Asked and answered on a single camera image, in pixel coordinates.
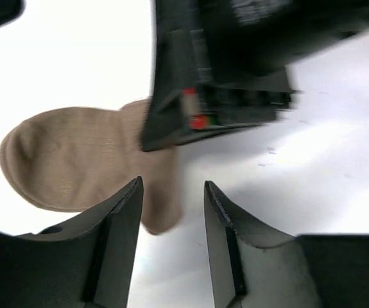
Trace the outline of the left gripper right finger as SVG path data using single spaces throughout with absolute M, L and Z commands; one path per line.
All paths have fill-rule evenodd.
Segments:
M 369 307 L 369 235 L 288 235 L 204 185 L 216 307 Z

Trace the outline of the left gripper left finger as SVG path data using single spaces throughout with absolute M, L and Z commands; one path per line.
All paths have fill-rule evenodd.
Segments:
M 143 190 L 135 178 L 39 234 L 0 232 L 0 307 L 126 307 Z

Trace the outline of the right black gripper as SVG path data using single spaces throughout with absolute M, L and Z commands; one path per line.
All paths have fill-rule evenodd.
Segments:
M 155 1 L 155 20 L 143 151 L 193 142 L 191 128 L 276 120 L 288 65 L 368 31 L 369 1 Z

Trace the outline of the tan sock with maroon stripes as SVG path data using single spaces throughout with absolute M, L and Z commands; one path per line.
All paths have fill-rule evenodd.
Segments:
M 141 149 L 149 103 L 143 99 L 119 110 L 69 107 L 35 115 L 3 139 L 1 170 L 26 201 L 56 212 L 85 211 L 140 176 L 142 224 L 151 234 L 164 233 L 182 215 L 177 150 Z

